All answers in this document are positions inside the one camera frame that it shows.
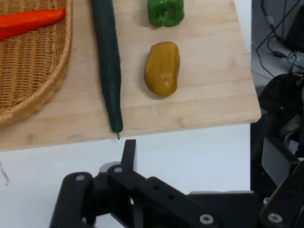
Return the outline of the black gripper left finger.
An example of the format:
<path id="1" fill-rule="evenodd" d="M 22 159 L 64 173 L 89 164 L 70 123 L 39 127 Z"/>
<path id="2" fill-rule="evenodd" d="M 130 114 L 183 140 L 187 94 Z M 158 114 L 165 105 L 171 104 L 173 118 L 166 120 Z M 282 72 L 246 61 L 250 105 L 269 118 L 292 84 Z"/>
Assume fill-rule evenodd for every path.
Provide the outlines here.
<path id="1" fill-rule="evenodd" d="M 158 178 L 134 171 L 136 141 L 127 140 L 122 160 L 93 177 L 67 175 L 50 222 L 52 228 L 92 228 L 111 214 L 126 228 L 219 228 L 221 217 Z"/>

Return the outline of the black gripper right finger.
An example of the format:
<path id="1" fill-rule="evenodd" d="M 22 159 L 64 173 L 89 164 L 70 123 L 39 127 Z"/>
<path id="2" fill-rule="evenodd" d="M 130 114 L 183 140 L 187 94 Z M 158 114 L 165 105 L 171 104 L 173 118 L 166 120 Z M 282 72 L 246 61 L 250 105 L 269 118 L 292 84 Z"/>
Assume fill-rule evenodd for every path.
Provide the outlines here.
<path id="1" fill-rule="evenodd" d="M 304 226 L 304 162 L 295 164 L 262 208 L 259 220 L 264 228 Z"/>

